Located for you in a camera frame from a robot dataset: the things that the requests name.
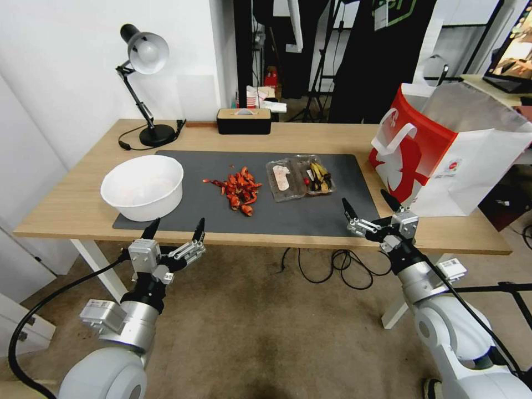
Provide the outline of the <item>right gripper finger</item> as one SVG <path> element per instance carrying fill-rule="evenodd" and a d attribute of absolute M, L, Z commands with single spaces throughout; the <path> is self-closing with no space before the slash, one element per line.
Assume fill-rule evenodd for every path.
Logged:
<path fill-rule="evenodd" d="M 389 208 L 393 211 L 393 213 L 401 213 L 405 211 L 405 208 L 402 206 L 402 204 L 389 192 L 384 189 L 381 189 L 380 193 Z"/>
<path fill-rule="evenodd" d="M 349 201 L 343 197 L 342 205 L 347 219 L 347 229 L 360 237 L 383 237 L 389 227 L 389 217 L 376 219 L 372 222 L 359 218 Z"/>

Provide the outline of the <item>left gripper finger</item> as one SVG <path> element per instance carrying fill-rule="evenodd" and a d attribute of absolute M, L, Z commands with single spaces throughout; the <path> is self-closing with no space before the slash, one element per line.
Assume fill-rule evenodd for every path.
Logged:
<path fill-rule="evenodd" d="M 147 240 L 153 240 L 154 237 L 155 237 L 155 234 L 158 230 L 158 227 L 159 227 L 159 224 L 160 224 L 160 220 L 161 218 L 156 218 L 155 220 L 153 220 L 149 226 L 147 226 L 142 235 L 141 235 L 141 239 L 147 239 Z"/>
<path fill-rule="evenodd" d="M 204 246 L 205 218 L 201 218 L 189 242 L 168 254 L 168 269 L 185 269 L 206 251 Z"/>

